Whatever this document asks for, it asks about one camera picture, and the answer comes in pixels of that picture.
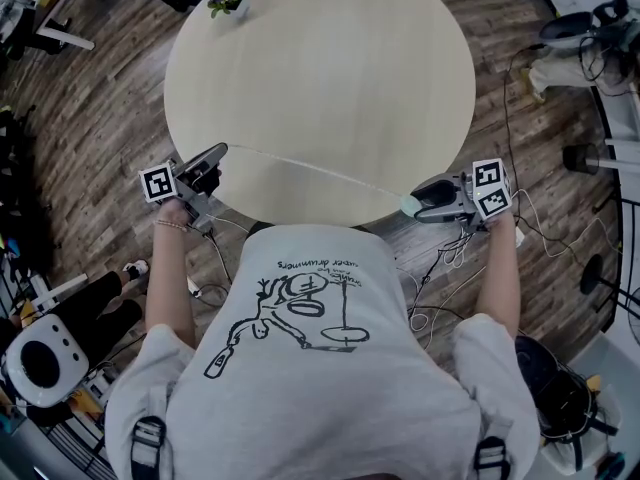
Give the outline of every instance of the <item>round table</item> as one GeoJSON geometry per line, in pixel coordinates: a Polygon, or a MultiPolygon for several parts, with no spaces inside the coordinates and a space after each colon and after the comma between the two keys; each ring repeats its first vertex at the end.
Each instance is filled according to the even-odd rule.
{"type": "Polygon", "coordinates": [[[473,116],[475,75],[440,0],[250,4],[244,20],[212,20],[198,5],[166,72],[182,159],[230,145],[218,199],[265,222],[353,226],[398,210],[394,194],[449,168],[473,116]]]}

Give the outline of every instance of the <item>bracelet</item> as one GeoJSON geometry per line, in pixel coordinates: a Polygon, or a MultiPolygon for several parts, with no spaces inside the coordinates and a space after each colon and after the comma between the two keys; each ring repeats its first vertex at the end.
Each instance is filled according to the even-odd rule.
{"type": "Polygon", "coordinates": [[[169,222],[168,220],[157,219],[157,220],[154,220],[153,223],[154,224],[160,224],[162,226],[168,226],[170,228],[176,228],[176,229],[179,229],[180,231],[182,231],[183,233],[186,233],[188,231],[186,227],[181,226],[180,224],[175,224],[173,222],[169,222]]]}

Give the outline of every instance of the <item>graphic print on t-shirt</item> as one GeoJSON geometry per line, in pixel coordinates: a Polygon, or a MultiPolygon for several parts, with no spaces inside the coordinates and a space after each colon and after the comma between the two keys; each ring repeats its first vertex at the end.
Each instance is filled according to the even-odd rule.
{"type": "Polygon", "coordinates": [[[300,263],[278,262],[278,267],[284,270],[316,267],[317,271],[259,281],[258,314],[240,320],[231,327],[227,346],[213,358],[204,372],[205,377],[217,379],[222,375],[235,347],[240,343],[241,335],[247,335],[249,329],[254,338],[262,340],[275,328],[295,339],[301,349],[322,352],[353,352],[357,348],[353,346],[354,343],[369,339],[369,331],[353,327],[348,322],[347,293],[352,287],[360,287],[361,283],[345,267],[357,268],[358,265],[342,260],[307,260],[300,263]],[[333,295],[338,295],[336,300],[339,301],[339,308],[327,307],[323,301],[322,295],[329,291],[336,291],[333,295]],[[335,310],[340,312],[341,325],[330,325],[334,320],[327,313],[331,311],[335,314],[335,310]],[[319,338],[335,342],[336,345],[314,345],[314,338],[304,332],[304,326],[292,323],[296,318],[299,321],[299,317],[326,321],[330,326],[320,331],[319,338]]]}

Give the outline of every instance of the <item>gray t-shirt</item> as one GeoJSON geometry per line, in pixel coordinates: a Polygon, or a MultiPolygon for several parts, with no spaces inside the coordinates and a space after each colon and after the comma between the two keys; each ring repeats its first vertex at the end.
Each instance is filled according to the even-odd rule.
{"type": "Polygon", "coordinates": [[[539,428],[512,338],[477,315],[453,342],[457,380],[412,335],[380,238],[315,225],[260,231],[198,349],[158,325],[118,380],[106,414],[111,464],[131,478],[133,426],[166,407],[173,463],[163,456],[163,478],[463,479],[497,416],[511,425],[510,478],[522,478],[539,428]]]}

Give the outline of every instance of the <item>wooden floor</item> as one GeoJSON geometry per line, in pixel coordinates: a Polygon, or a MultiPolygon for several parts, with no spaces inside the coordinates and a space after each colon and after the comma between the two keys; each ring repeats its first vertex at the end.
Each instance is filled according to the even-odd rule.
{"type": "MultiPolygon", "coordinates": [[[[503,110],[503,77],[515,52],[535,42],[541,26],[552,18],[542,0],[442,0],[462,27],[473,54],[477,79],[475,116],[467,140],[452,165],[459,170],[476,159],[501,156],[508,164],[503,110]]],[[[23,112],[38,106],[31,120],[37,134],[38,181],[45,203],[53,205],[52,232],[61,244],[50,273],[54,282],[86,272],[99,276],[123,263],[151,255],[154,209],[144,203],[139,169],[157,164],[174,152],[163,111],[163,78],[172,42],[185,16],[152,0],[70,0],[61,13],[73,18],[72,32],[96,43],[89,52],[67,48],[57,57],[29,51],[13,63],[1,81],[2,102],[23,112]]],[[[548,236],[576,240],[591,222],[591,207],[612,186],[610,175],[587,176],[567,172],[561,150],[568,144],[602,143],[603,130],[596,106],[586,89],[555,89],[538,106],[527,94],[520,69],[534,54],[520,55],[508,78],[513,151],[520,186],[538,210],[548,236]]],[[[533,226],[535,217],[526,198],[522,215],[533,226]]],[[[221,214],[250,226],[233,210],[221,214]]],[[[609,205],[600,215],[617,242],[617,215],[609,205]]],[[[420,225],[393,215],[369,226],[394,249],[398,266],[420,279],[437,256],[437,248],[457,238],[454,225],[420,225]]],[[[542,340],[562,359],[575,355],[595,335],[612,310],[593,308],[607,296],[598,288],[585,297],[578,290],[581,266],[570,253],[550,259],[540,236],[521,224],[526,238],[518,252],[522,279],[524,332],[542,340]]],[[[244,241],[240,229],[218,223],[217,239],[233,274],[244,241]]],[[[594,253],[605,257],[605,276],[616,278],[617,253],[604,240],[596,223],[575,244],[580,262],[594,253]]],[[[189,238],[188,270],[193,279],[225,284],[223,271],[210,245],[189,238]]],[[[484,264],[487,237],[475,236],[465,262],[455,269],[440,264],[421,298],[439,305],[484,264]]],[[[562,251],[558,242],[552,253],[562,251]]],[[[413,281],[400,274],[407,301],[413,281]]],[[[482,276],[447,302],[464,316],[473,311],[482,276]]],[[[219,305],[220,294],[205,298],[219,305]]],[[[199,332],[216,310],[194,303],[199,332]]],[[[432,310],[425,313],[433,318],[432,310]]],[[[429,352],[445,367],[448,340],[456,318],[442,312],[434,326],[429,352]]],[[[418,333],[426,345],[429,330],[418,333]]]]}

